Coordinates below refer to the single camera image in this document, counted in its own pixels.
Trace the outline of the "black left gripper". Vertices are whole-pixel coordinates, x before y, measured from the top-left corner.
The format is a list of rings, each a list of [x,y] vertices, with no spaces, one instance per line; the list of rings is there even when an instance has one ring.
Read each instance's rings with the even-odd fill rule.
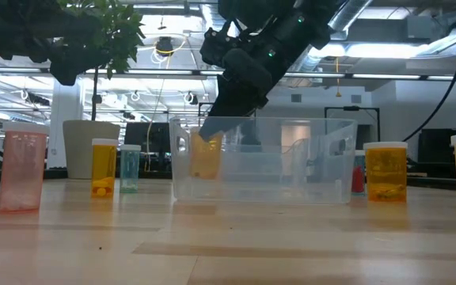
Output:
[[[0,57],[46,59],[55,26],[66,19],[57,0],[0,0]],[[63,86],[105,64],[105,36],[100,27],[69,31],[51,45],[50,72]]]

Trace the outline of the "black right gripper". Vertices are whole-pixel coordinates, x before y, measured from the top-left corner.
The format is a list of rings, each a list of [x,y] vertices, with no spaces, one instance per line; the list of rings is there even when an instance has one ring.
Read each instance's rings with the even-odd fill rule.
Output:
[[[219,132],[234,129],[258,108],[263,108],[273,88],[272,73],[266,67],[274,57],[272,38],[254,37],[243,41],[222,37],[221,43],[225,49],[221,61],[225,78],[217,76],[218,96],[199,130],[204,141]]]

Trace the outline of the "medium orange pill bottle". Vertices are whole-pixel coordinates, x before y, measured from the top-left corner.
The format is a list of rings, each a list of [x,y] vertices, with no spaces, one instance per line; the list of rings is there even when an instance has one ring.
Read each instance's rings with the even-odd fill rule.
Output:
[[[194,178],[215,180],[221,165],[222,135],[204,141],[199,131],[198,127],[191,131],[189,174]]]

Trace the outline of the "small amber pill bottle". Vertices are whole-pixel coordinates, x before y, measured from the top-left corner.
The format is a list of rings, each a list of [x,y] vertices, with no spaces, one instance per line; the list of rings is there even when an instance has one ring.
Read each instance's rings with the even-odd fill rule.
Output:
[[[116,139],[93,139],[92,198],[111,199],[116,179],[116,155],[119,142]]]

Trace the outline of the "large pink pill bottle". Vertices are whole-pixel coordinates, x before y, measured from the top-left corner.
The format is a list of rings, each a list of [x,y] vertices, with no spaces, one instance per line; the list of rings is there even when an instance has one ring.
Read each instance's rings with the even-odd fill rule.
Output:
[[[0,212],[40,209],[49,128],[45,125],[5,122]]]

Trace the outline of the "teal pill bottle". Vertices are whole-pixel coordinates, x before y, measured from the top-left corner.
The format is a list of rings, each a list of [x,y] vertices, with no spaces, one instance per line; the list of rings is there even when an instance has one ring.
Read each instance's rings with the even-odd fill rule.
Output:
[[[141,146],[123,144],[120,146],[120,192],[138,191],[139,161]]]

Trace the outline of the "large orange pill bottle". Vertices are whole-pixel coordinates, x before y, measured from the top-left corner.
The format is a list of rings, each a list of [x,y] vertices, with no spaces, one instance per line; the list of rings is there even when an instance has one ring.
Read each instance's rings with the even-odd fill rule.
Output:
[[[406,202],[407,148],[406,142],[368,142],[363,145],[369,201]]]

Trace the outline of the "clear plastic bin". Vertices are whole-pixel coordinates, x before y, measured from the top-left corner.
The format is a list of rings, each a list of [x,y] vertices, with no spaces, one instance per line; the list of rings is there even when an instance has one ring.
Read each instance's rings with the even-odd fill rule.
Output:
[[[191,177],[190,137],[206,117],[169,121],[173,196],[179,201],[345,204],[351,199],[357,123],[246,117],[222,135],[215,180]]]

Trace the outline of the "green leafy tree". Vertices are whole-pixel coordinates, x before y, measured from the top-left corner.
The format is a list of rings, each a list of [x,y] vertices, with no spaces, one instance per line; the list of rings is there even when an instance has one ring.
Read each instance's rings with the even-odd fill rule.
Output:
[[[105,64],[93,68],[93,93],[91,97],[91,120],[97,115],[97,104],[101,97],[97,92],[101,69],[107,78],[129,70],[128,60],[136,60],[138,47],[145,36],[141,30],[142,14],[132,4],[124,5],[119,0],[57,0],[61,8],[80,21],[76,29],[100,27],[104,33]]]

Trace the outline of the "white building column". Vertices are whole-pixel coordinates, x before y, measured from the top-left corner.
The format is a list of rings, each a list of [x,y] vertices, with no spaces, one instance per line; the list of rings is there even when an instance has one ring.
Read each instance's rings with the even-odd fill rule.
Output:
[[[82,119],[84,101],[85,91],[80,78],[72,86],[61,85],[54,80],[47,146],[47,167],[49,169],[67,166],[63,122]]]

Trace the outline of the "black monitor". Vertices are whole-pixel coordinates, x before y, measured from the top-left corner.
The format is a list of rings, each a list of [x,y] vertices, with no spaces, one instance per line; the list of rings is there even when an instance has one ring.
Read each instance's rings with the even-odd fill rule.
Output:
[[[127,123],[124,136],[127,145],[138,145],[146,153],[169,153],[168,123]]]

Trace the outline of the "beige plant pot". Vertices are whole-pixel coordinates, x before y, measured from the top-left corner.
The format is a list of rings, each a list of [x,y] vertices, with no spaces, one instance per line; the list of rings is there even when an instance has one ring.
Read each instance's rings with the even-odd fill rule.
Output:
[[[90,180],[92,175],[93,139],[115,139],[120,126],[109,122],[67,120],[63,122],[66,169],[70,179]]]

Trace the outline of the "black cabinet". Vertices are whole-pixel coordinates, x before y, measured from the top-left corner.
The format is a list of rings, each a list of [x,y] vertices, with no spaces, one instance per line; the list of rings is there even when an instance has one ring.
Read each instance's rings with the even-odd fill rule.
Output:
[[[454,130],[423,129],[418,142],[418,168],[428,177],[455,178],[450,137]]]

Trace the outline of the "black stand frame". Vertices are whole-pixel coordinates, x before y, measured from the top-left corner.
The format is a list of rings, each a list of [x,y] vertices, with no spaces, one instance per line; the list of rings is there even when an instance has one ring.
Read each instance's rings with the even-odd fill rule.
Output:
[[[375,125],[358,124],[356,149],[361,150],[364,143],[381,142],[381,111],[380,108],[364,108],[359,106],[344,107],[324,107],[324,117],[330,118],[329,110],[340,110],[342,112],[361,112],[364,111],[374,122]]]

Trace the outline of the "silver spiral air duct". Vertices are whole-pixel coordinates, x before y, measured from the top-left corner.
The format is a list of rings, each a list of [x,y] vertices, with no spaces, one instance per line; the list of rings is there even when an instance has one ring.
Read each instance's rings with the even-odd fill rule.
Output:
[[[331,33],[347,32],[373,0],[346,0],[329,22]]]

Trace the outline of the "grey rectangular air duct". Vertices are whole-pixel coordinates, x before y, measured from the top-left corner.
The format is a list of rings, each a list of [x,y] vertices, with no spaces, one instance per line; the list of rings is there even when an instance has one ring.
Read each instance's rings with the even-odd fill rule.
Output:
[[[400,20],[359,19],[346,32],[331,35],[331,41],[376,44],[427,44],[435,38],[435,23],[429,17]]]

